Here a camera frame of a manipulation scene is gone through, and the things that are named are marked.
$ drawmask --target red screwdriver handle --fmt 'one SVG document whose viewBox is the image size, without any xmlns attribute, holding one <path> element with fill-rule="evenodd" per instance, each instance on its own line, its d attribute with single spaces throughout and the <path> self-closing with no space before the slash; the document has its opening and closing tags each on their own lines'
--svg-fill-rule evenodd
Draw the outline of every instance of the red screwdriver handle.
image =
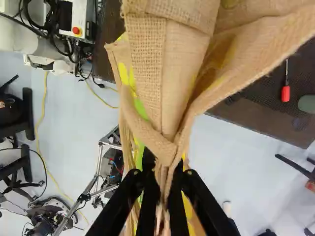
<svg viewBox="0 0 315 236">
<path fill-rule="evenodd" d="M 290 86 L 283 86 L 281 91 L 281 101 L 288 102 L 290 101 Z"/>
</svg>

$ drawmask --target red button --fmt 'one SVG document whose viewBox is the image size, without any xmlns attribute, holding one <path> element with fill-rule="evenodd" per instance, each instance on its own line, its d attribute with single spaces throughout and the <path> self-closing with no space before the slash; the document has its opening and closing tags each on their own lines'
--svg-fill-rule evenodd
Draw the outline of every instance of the red button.
<svg viewBox="0 0 315 236">
<path fill-rule="evenodd" d="M 73 27 L 73 28 L 72 28 L 72 32 L 73 32 L 74 34 L 80 34 L 80 29 L 79 29 L 78 27 Z"/>
</svg>

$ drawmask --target aluminum rod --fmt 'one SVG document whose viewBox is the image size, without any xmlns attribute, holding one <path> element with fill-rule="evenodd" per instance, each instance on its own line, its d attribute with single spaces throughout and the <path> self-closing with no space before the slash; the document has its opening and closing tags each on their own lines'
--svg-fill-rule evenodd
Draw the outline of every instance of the aluminum rod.
<svg viewBox="0 0 315 236">
<path fill-rule="evenodd" d="M 98 176 L 95 175 L 91 182 L 88 184 L 88 186 L 84 189 L 83 193 L 84 195 L 88 194 L 90 192 L 90 190 L 93 188 L 95 181 L 98 179 Z M 69 218 L 74 214 L 74 212 L 79 208 L 79 206 L 81 205 L 83 201 L 79 201 L 77 200 L 75 202 L 75 204 L 71 207 L 70 211 L 68 212 L 68 214 L 65 216 L 65 218 L 62 220 L 62 222 L 59 224 L 58 228 L 56 229 L 56 231 L 54 232 L 53 236 L 59 236 L 60 233 L 63 231 L 63 229 L 65 228 L 65 226 L 68 223 Z"/>
</svg>

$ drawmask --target black chair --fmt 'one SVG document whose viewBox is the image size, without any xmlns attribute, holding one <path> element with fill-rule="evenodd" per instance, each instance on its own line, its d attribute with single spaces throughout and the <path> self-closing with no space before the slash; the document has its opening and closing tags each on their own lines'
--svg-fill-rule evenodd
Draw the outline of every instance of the black chair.
<svg viewBox="0 0 315 236">
<path fill-rule="evenodd" d="M 25 131 L 27 139 L 35 140 L 32 90 L 23 88 L 23 99 L 5 93 L 8 86 L 19 76 L 16 75 L 0 87 L 0 140 L 4 137 L 15 137 L 15 134 Z"/>
<path fill-rule="evenodd" d="M 26 183 L 22 183 L 21 180 L 17 180 L 19 169 L 23 169 Z M 3 195 L 14 191 L 23 197 L 26 197 L 29 201 L 35 200 L 35 197 L 31 197 L 27 192 L 21 189 L 30 186 L 42 187 L 45 184 L 44 181 L 40 181 L 39 183 L 32 182 L 30 150 L 28 145 L 21 145 L 21 158 L 0 169 L 0 181 L 1 180 L 3 180 L 8 186 L 2 192 Z"/>
</svg>

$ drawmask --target green object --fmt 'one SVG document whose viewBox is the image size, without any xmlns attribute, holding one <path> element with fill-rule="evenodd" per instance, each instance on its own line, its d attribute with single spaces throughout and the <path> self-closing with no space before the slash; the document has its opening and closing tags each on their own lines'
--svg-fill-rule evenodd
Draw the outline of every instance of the green object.
<svg viewBox="0 0 315 236">
<path fill-rule="evenodd" d="M 304 95 L 297 103 L 298 108 L 306 113 L 315 114 L 315 95 Z"/>
</svg>

